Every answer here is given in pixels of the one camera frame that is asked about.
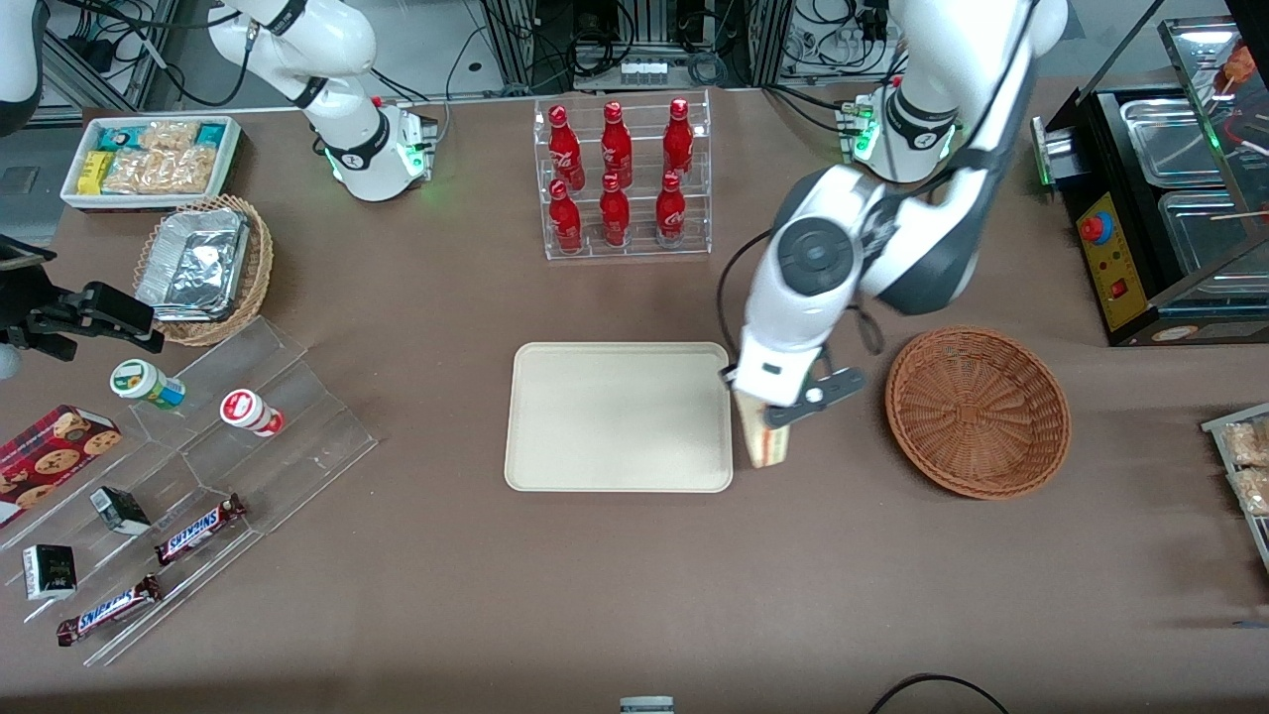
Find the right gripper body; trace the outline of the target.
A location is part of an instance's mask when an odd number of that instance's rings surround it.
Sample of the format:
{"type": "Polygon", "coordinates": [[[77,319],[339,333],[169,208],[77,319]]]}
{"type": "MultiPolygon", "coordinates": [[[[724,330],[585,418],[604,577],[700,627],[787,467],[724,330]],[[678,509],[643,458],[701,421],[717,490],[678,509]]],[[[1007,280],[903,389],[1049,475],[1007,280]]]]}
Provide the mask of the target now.
{"type": "Polygon", "coordinates": [[[1,235],[1,342],[10,342],[9,330],[23,325],[32,309],[58,298],[44,270],[55,257],[58,252],[1,235]]]}

